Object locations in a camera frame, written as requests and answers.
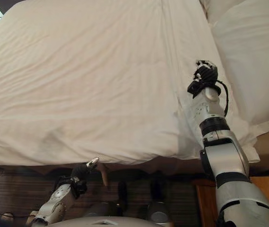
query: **black cable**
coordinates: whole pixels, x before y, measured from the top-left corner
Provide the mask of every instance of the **black cable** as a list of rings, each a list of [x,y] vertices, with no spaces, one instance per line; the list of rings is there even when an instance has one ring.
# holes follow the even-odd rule
[[[1,212],[0,212],[0,215],[5,216],[5,217],[9,217],[9,218],[28,218],[28,217],[35,217],[35,215],[25,215],[25,216],[14,216],[14,215],[12,215],[12,216],[9,216],[9,215],[6,215],[6,214],[1,213]]]
[[[227,86],[220,80],[216,80],[218,83],[220,83],[222,86],[224,86],[225,92],[226,92],[226,107],[225,107],[225,117],[227,116],[228,113],[228,108],[229,108],[229,92]]]

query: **robotic hand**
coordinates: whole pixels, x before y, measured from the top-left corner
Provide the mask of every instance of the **robotic hand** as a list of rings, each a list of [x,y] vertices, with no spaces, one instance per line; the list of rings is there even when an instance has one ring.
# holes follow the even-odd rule
[[[217,67],[209,61],[197,61],[194,81],[188,92],[193,94],[194,119],[203,136],[200,152],[203,168],[216,181],[219,217],[217,227],[269,227],[269,201],[249,180],[249,163],[236,136],[226,122],[228,93],[217,80]],[[224,86],[227,95],[225,111],[219,105]]]
[[[96,167],[98,160],[99,158],[95,157],[86,164],[80,164],[72,170],[71,177],[61,178],[56,183],[50,199],[31,222],[31,227],[42,227],[62,221],[66,210],[86,192],[86,177]]]

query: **wooden floor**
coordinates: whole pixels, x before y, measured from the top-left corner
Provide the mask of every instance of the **wooden floor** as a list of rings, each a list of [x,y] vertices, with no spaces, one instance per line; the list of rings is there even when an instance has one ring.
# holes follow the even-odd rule
[[[0,212],[28,215],[33,210],[39,210],[49,199],[55,179],[26,173],[24,169],[4,172],[0,175]],[[149,183],[148,179],[127,182],[129,203],[125,216],[145,218],[147,205],[151,201]],[[86,194],[76,200],[65,219],[83,216],[92,204],[116,200],[117,184],[111,181],[111,187],[106,188],[101,181],[89,181]],[[189,181],[168,181],[167,184],[166,202],[175,226],[200,226],[195,187]],[[25,221],[24,218],[18,218],[14,226],[24,226]]]
[[[269,176],[251,177],[251,181],[256,184],[269,200]],[[203,227],[215,227],[218,218],[215,184],[208,180],[195,182],[200,206],[200,216]]]

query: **mattress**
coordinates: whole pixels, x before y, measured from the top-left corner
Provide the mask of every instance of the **mattress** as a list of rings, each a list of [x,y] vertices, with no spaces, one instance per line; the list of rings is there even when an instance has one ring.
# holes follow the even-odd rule
[[[0,165],[198,158],[197,59],[230,87],[198,0],[18,3],[0,21]],[[227,120],[259,160],[232,90]]]

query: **wooden nightstand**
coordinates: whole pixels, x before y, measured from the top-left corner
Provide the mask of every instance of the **wooden nightstand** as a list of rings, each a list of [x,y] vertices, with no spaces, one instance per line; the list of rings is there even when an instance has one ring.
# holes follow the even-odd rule
[[[256,176],[250,179],[262,190],[269,200],[269,176]],[[196,185],[202,226],[215,227],[218,217],[215,200],[215,183],[206,179],[195,180],[192,183]]]

